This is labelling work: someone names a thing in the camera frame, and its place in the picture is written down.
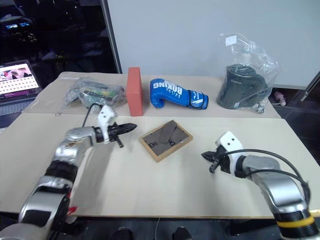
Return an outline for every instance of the silver robotic arm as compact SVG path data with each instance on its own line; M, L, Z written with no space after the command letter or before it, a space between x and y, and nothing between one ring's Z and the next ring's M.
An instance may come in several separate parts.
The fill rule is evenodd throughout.
M281 171L277 160L271 157L245 155L244 152L262 152L274 156L277 154L263 150L243 149L240 141L229 131L215 144L216 152L207 151L201 154L206 160L212 162L209 171L214 173L220 166L223 172L238 178L247 178L258 185L276 220L282 239L320 240L315 219L308 209L310 200L308 184L301 179L303 195L293 179ZM298 176L292 177L300 179L298 170L294 166L293 169Z
M69 195L85 152L98 143L117 141L137 125L117 125L116 114L103 106L98 114L99 127L77 127L69 130L57 147L50 166L25 201L18 223L0 232L0 240L45 240L51 230L59 230L68 213Z

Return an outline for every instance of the boxing glove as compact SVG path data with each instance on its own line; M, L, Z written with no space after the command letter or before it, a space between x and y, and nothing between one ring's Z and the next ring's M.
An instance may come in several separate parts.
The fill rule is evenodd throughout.
M206 109L209 102L208 96L202 92L186 90L162 78L151 80L150 101L152 105L162 108L165 105L164 100L193 109Z

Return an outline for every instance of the wrapped package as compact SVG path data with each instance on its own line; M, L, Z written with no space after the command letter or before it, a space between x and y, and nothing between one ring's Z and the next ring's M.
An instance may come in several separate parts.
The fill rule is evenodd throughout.
M226 67L217 103L226 109L254 109L263 113L280 65L266 51L239 33L221 34L220 41L233 55Z
M93 103L116 107L127 102L125 89L120 85L105 85L91 77L81 77L70 86L64 97L68 106L81 101L88 109Z

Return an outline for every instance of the label on plastic bag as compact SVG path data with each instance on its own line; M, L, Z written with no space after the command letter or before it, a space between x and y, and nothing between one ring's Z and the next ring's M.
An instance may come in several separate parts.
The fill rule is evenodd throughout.
M237 42L237 35L229 36L225 39L225 46L235 44Z

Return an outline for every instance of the white table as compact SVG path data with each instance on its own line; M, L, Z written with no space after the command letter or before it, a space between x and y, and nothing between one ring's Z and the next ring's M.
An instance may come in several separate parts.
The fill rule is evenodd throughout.
M156 163L138 138L171 119L193 140ZM83 120L82 114L23 113L0 136L0 211L20 211L65 132ZM77 216L272 217L254 183L218 169L209 173L210 163L200 154L214 151L214 142L226 131L233 132L245 148L272 151L290 160L310 183L310 210L320 209L320 167L283 119L119 116L117 123L138 127L120 136L124 148L101 144L87 152L79 175L84 167L85 171L72 193ZM94 124L91 115L87 126Z
M24 110L25 113L65 113L85 114L87 111L81 103L72 106L64 106L63 101L68 88L79 78L89 76L103 84L127 85L127 74L107 73L85 73L85 72L63 72L59 77L49 84L35 99L35 101ZM152 79L163 78L172 81L186 89L203 92L209 97L206 110L191 109L179 106L169 101L165 102L163 108L155 108L150 103L149 84ZM248 109L225 109L219 106L216 99L223 85L221 77L209 76L161 76L142 75L143 90L143 115L148 117L197 117L197 118L281 118L273 106L268 103L264 113L257 113ZM119 116L130 116L128 104L115 109Z

